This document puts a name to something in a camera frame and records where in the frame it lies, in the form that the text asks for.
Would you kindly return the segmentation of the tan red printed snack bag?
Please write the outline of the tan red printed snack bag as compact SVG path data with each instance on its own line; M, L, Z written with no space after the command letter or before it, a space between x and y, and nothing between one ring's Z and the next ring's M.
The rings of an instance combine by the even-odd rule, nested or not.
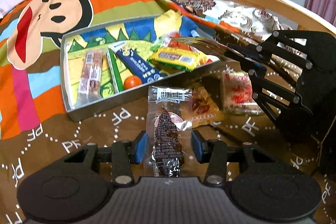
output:
M181 114L191 128L207 126L224 119L222 111L213 101L203 86L196 86L185 90L186 102L182 102Z

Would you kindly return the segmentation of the clear red printed cracker pack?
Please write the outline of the clear red printed cracker pack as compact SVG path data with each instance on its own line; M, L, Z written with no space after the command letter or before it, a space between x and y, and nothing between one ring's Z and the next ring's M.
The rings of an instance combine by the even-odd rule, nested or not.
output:
M252 98L251 81L243 71L222 71L221 93L222 109L226 112L252 115L263 113Z

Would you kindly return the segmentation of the clear packet dark dried meat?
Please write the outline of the clear packet dark dried meat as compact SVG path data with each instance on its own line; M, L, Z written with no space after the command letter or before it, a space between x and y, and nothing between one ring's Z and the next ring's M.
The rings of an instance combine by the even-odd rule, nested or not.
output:
M147 166L156 177L179 177L193 126L193 90L150 86L147 101Z

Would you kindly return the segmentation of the small orange fruit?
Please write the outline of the small orange fruit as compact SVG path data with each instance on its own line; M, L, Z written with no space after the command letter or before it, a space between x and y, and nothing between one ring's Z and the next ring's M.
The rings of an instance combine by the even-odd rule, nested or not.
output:
M142 81L138 76L135 75L127 77L123 82L123 88L125 90L135 88L140 85L142 85Z

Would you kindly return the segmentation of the shiny foil snack bag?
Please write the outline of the shiny foil snack bag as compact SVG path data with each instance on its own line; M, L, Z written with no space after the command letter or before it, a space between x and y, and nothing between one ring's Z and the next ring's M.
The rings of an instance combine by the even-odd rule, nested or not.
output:
M226 57L242 57L238 51L211 39L201 37L171 37L171 39L173 41L192 46L207 55L216 56L221 61L224 61Z

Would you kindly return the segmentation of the yellow snack pack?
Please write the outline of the yellow snack pack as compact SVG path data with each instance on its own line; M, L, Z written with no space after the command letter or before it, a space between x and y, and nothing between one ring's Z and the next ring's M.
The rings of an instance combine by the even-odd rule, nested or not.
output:
M209 58L203 52L161 47L158 48L147 61L151 64L161 64L180 71L193 71L199 65L206 64L208 59Z

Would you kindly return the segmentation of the orange brown snack bag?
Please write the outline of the orange brown snack bag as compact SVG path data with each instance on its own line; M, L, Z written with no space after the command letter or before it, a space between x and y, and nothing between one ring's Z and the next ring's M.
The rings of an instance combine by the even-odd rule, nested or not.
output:
M171 47L171 48L179 48L182 50L192 51L191 46L181 43L179 41L176 41L175 38L180 38L181 36L179 34L174 34L170 36L165 36L163 39L163 46L164 47Z

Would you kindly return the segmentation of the floral white bed sheet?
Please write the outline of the floral white bed sheet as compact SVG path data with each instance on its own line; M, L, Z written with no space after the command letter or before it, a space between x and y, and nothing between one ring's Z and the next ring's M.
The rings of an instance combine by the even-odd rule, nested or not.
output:
M226 23L266 39L275 30L291 30L278 17L256 7L225 0L177 0L198 16L214 23Z

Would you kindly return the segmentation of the brown nut snack bar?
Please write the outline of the brown nut snack bar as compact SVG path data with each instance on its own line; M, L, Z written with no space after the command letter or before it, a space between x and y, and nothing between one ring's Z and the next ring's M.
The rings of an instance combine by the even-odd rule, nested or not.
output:
M104 51L87 51L81 71L75 107L84 106L101 98L101 73Z

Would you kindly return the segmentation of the green thin snack packet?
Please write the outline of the green thin snack packet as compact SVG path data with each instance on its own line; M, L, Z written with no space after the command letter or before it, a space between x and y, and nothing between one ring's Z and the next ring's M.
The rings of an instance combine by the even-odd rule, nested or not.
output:
M116 63L116 57L114 56L114 53L112 50L107 50L106 58L108 61L109 70L110 70L110 74L112 77L112 85L114 88L114 93L115 94L120 93L124 91L123 82L122 82L120 72L118 70L118 66Z

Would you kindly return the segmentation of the blue snack packet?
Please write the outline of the blue snack packet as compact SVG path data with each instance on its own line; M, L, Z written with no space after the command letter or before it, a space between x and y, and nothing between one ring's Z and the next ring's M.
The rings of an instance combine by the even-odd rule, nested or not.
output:
M116 54L131 73L140 78L143 84L151 83L167 76L166 73L160 72L158 68L152 67L127 42L114 43L108 48Z

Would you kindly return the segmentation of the grey tray with dinosaur print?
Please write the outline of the grey tray with dinosaur print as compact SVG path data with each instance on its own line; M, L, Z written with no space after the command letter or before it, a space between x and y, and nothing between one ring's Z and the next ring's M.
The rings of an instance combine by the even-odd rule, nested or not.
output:
M151 84L164 84L173 80L183 79L182 76L185 71L163 65L156 67L147 61L158 48L163 47L165 36L176 33L187 37L206 36L206 33L196 23L172 10L162 15L113 20L66 34L61 43L60 69L63 101L69 117L73 121L80 121L99 115L105 110L143 97L147 87ZM124 91L115 94L106 52L109 50L109 46L119 42L127 42L152 67L158 68L160 72L166 73L167 76L135 88L124 89ZM85 54L87 51L94 50L104 51L100 88L101 98L84 106L75 107ZM115 53L114 56L116 57L122 82L124 82L127 77L134 74L121 62Z

